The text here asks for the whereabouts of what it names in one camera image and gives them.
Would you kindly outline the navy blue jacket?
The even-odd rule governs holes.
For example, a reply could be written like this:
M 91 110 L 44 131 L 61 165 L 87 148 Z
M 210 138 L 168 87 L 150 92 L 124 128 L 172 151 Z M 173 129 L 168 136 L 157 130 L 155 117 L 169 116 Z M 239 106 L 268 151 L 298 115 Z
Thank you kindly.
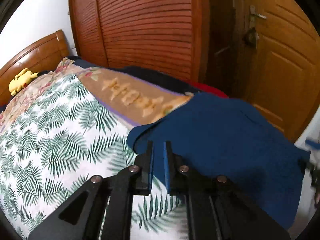
M 165 180 L 164 143 L 208 177 L 227 176 L 283 228 L 292 226 L 302 191 L 297 148 L 253 106 L 238 99 L 196 94 L 157 122 L 137 126 L 127 144 L 137 154 L 154 146 L 154 175 Z

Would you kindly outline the palm leaf print bedsheet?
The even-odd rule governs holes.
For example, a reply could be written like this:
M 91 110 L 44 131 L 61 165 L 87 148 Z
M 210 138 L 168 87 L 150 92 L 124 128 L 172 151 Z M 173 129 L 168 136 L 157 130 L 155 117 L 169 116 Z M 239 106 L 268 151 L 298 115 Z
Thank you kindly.
M 110 177 L 132 165 L 128 134 L 75 75 L 55 81 L 1 127 L 1 210 L 19 238 L 93 175 Z

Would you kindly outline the red cloth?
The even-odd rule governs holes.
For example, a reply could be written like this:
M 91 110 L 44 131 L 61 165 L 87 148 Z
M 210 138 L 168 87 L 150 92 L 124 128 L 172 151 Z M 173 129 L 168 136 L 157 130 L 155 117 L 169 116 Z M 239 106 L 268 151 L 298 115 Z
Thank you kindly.
M 219 90 L 215 87 L 209 86 L 207 84 L 195 82 L 192 80 L 187 80 L 186 83 L 191 85 L 191 87 L 194 87 L 202 92 L 210 93 L 210 94 L 213 94 L 213 95 L 218 96 L 220 98 L 225 98 L 225 99 L 228 98 L 228 95 L 226 95 L 224 92 L 222 92 L 221 90 Z

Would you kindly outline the floral blanket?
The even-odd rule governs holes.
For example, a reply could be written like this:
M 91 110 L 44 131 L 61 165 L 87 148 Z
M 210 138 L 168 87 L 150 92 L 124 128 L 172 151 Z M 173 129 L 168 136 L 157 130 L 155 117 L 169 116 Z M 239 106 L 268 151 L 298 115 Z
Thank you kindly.
M 64 58 L 55 71 L 37 77 L 17 93 L 1 112 L 1 130 L 12 125 L 32 103 L 54 87 L 64 77 L 75 75 L 80 83 L 109 111 L 120 118 L 127 128 L 151 124 L 183 106 L 194 94 L 176 93 L 159 87 L 121 70 L 98 66 L 87 69 Z

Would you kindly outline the yellow plush toy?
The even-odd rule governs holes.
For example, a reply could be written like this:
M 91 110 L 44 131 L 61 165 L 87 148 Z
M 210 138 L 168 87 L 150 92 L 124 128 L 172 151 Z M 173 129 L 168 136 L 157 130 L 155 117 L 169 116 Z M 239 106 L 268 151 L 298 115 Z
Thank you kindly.
M 15 96 L 22 89 L 27 87 L 31 81 L 38 77 L 38 73 L 33 73 L 28 68 L 24 68 L 20 71 L 9 83 L 9 92 L 12 96 Z

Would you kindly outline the wooden bed headboard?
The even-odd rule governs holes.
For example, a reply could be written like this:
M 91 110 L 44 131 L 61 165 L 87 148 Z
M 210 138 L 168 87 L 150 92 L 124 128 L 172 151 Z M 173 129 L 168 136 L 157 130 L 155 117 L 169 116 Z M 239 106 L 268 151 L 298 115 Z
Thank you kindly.
M 1 106 L 8 104 L 11 98 L 9 83 L 21 70 L 28 68 L 32 72 L 54 71 L 68 55 L 67 42 L 61 29 L 20 51 L 1 68 Z

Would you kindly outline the wooden door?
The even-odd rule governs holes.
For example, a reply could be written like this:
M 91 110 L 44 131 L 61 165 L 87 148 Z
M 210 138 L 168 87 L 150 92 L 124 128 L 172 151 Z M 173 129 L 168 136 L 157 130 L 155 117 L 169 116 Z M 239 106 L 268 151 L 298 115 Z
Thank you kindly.
M 249 6 L 267 17 L 249 29 Z M 237 68 L 232 94 L 290 141 L 319 107 L 319 35 L 294 0 L 234 0 Z

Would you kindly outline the wooden louvered wardrobe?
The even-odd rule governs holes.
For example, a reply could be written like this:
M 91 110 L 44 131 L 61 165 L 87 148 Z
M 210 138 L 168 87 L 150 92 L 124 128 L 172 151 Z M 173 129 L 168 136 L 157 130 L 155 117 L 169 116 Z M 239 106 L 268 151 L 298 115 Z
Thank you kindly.
M 140 66 L 203 81 L 209 0 L 69 0 L 77 54 L 103 67 Z

